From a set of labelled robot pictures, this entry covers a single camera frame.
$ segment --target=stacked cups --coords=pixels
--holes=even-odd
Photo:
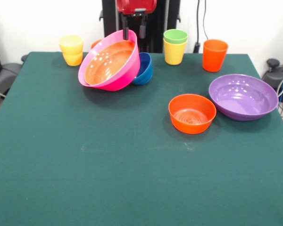
[[[183,60],[188,34],[178,29],[164,32],[165,61],[169,65],[178,65]]]
[[[78,35],[68,35],[60,38],[59,45],[63,57],[69,66],[77,66],[83,59],[83,39]]]

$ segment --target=table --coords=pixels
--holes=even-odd
[[[82,87],[60,52],[33,52],[0,109],[0,226],[282,226],[283,121],[217,113],[177,131],[168,102],[217,76],[258,76],[247,55],[208,73],[201,54],[118,92]]]

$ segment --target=orange bowl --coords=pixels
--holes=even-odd
[[[102,39],[96,40],[90,47],[90,49],[93,49],[93,47],[96,46],[96,44],[98,44],[100,41],[102,41]]]
[[[196,94],[182,94],[169,103],[172,124],[187,134],[205,131],[216,116],[215,105],[207,98]]]

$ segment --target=orange cup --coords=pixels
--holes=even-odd
[[[203,44],[202,67],[208,72],[218,72],[225,60],[228,45],[226,42],[210,39]]]
[[[95,47],[96,44],[98,44],[100,41],[102,41],[102,39],[96,40],[90,47],[90,49],[93,49],[93,47]]]
[[[182,94],[169,103],[172,124],[187,134],[205,131],[216,116],[215,105],[207,98],[196,94]]]

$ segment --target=bowl rim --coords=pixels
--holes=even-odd
[[[123,30],[119,30],[119,31],[113,32],[113,33],[111,33],[110,35],[106,36],[105,38],[107,38],[107,37],[109,37],[109,36],[113,37],[113,36],[115,36],[116,34],[119,35],[120,33],[122,34],[122,32],[123,32]],[[121,75],[120,75],[120,76],[116,76],[116,74],[118,74],[118,73],[123,69],[123,67],[124,67],[125,65],[127,65],[127,64],[131,61],[132,56],[134,55],[134,52],[138,51],[137,35],[136,35],[136,33],[135,33],[134,31],[132,31],[132,30],[129,30],[128,32],[133,35],[133,40],[134,40],[134,41],[131,41],[131,42],[134,43],[134,48],[133,48],[133,50],[132,50],[132,52],[131,52],[130,57],[127,59],[127,61],[124,63],[124,65],[123,65],[117,72],[115,72],[115,74],[114,74],[113,76],[111,76],[109,79],[106,79],[106,80],[104,80],[104,81],[102,81],[102,82],[100,82],[100,83],[94,84],[94,85],[90,85],[90,84],[88,84],[88,83],[85,81],[85,71],[86,71],[86,70],[84,70],[84,72],[83,72],[83,78],[84,78],[85,83],[87,84],[86,87],[100,88],[100,87],[102,87],[102,86],[108,85],[108,84],[106,84],[108,81],[109,81],[109,84],[110,84],[110,83],[112,83],[112,82],[115,82],[117,79],[119,79],[119,78],[121,77]],[[92,49],[90,49],[90,51],[87,53],[87,55],[90,54],[90,53],[92,53],[93,51],[95,51],[94,49],[95,49],[98,45],[100,45],[100,43],[101,43],[105,38],[103,38],[103,39],[102,39],[100,42],[98,42]]]
[[[236,74],[225,74],[225,75],[222,75],[222,76],[219,76],[219,77],[215,78],[215,79],[210,83],[210,85],[209,85],[209,87],[208,87],[208,93],[209,93],[209,95],[210,95],[212,101],[213,101],[217,106],[222,107],[223,109],[225,109],[225,110],[227,110],[227,111],[229,111],[229,112],[232,112],[232,113],[235,113],[235,114],[238,114],[238,115],[241,115],[241,116],[261,116],[261,115],[263,116],[263,115],[266,115],[266,114],[268,114],[268,113],[271,113],[271,112],[272,112],[274,109],[276,109],[276,107],[279,105],[279,98],[277,97],[277,104],[276,104],[271,110],[266,111],[266,112],[263,112],[263,113],[257,113],[257,114],[242,114],[242,113],[235,112],[235,111],[229,110],[229,109],[227,109],[227,108],[221,106],[221,105],[218,104],[218,102],[212,97],[213,91],[211,90],[211,86],[212,86],[212,84],[213,84],[214,82],[216,82],[216,81],[219,80],[220,78],[223,78],[223,77],[230,77],[230,76],[234,76],[234,75],[239,75],[239,76],[241,76],[241,77],[251,78],[251,79],[254,79],[254,80],[257,80],[257,81],[261,82],[262,84],[266,85],[266,87],[268,87],[268,89],[270,89],[270,90],[272,91],[272,93],[274,93],[275,96],[277,97],[277,93],[275,92],[275,90],[274,90],[269,84],[267,84],[266,82],[264,82],[264,81],[261,80],[261,79],[258,79],[258,78],[255,78],[255,77],[251,76],[251,75],[246,75],[246,74],[237,74],[237,73],[236,73]]]
[[[207,101],[208,103],[212,104],[212,106],[214,107],[214,114],[213,114],[213,117],[211,119],[209,119],[208,121],[204,122],[204,123],[200,123],[200,124],[188,124],[188,123],[184,123],[180,120],[178,120],[177,118],[174,117],[174,115],[171,113],[171,110],[170,110],[170,105],[171,103],[178,97],[181,97],[181,96],[199,96],[201,98],[203,98],[205,101]],[[213,121],[213,119],[216,117],[216,114],[217,114],[217,109],[216,109],[216,106],[214,105],[214,103],[212,101],[210,101],[208,98],[202,96],[202,95],[199,95],[199,94],[193,94],[193,93],[184,93],[184,94],[180,94],[180,95],[177,95],[175,97],[172,98],[172,100],[170,100],[169,102],[169,105],[168,105],[168,109],[169,109],[169,113],[170,115],[172,116],[172,118],[180,123],[183,123],[185,125],[190,125],[190,126],[201,126],[201,125],[205,125],[205,124],[208,124],[208,123],[211,123]]]
[[[147,70],[148,70],[148,68],[150,67],[150,65],[152,64],[152,57],[151,57],[151,55],[149,54],[149,53],[146,53],[146,52],[140,52],[140,61],[141,61],[141,55],[146,55],[146,56],[148,56],[149,57],[149,61],[147,61],[147,63],[148,63],[148,65],[147,65],[147,67],[146,67],[146,69],[143,71],[143,73],[141,73],[140,75],[136,75],[136,77],[134,78],[134,80],[135,79],[137,79],[137,78],[140,78],[140,76],[142,76]]]

